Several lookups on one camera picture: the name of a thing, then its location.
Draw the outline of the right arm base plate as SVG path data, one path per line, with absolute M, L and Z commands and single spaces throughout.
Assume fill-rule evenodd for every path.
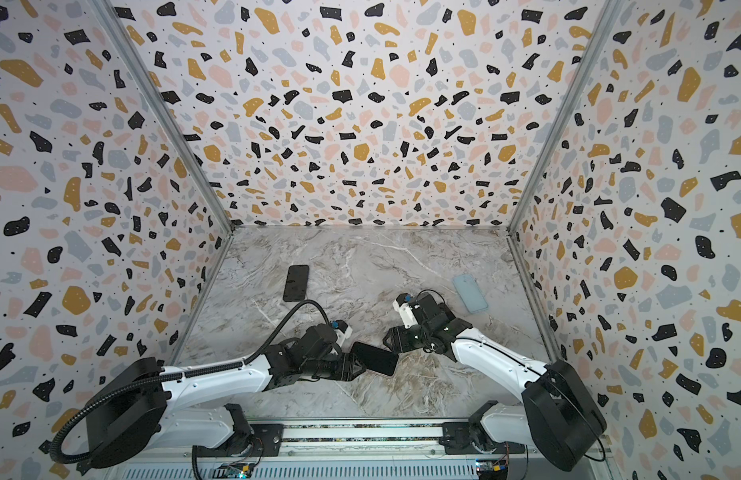
M 505 455 L 526 452 L 526 446 L 522 444 L 490 440 L 477 424 L 446 422 L 442 425 L 442 430 L 439 444 L 448 455 Z

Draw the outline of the black phone case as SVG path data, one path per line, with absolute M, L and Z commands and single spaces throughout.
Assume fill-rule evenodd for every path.
M 310 266 L 292 265 L 286 274 L 286 284 L 282 300 L 284 302 L 301 302 L 306 300 L 308 291 L 308 278 L 310 277 Z

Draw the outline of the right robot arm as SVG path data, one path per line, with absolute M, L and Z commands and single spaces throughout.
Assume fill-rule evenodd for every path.
M 508 443 L 534 447 L 550 464 L 571 472 L 602 443 L 607 422 L 580 375 L 564 360 L 545 363 L 510 350 L 458 318 L 444 302 L 424 293 L 394 301 L 402 325 L 384 344 L 401 354 L 439 354 L 498 383 L 519 400 L 507 407 L 486 402 L 460 428 L 449 427 L 447 451 L 472 449 L 493 454 Z

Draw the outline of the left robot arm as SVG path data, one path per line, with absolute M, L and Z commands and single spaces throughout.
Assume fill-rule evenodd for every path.
M 88 459 L 106 469 L 144 450 L 190 447 L 200 457 L 260 455 L 264 434 L 232 398 L 306 381 L 351 382 L 366 370 L 340 348 L 348 326 L 318 324 L 296 339 L 272 343 L 248 359 L 160 368 L 143 359 L 90 402 L 84 416 Z

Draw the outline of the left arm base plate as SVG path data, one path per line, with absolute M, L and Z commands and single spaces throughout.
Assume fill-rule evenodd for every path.
M 234 432 L 218 447 L 198 446 L 194 456 L 198 458 L 276 457 L 280 454 L 283 439 L 284 424 L 255 423 L 250 426 L 250 433 Z

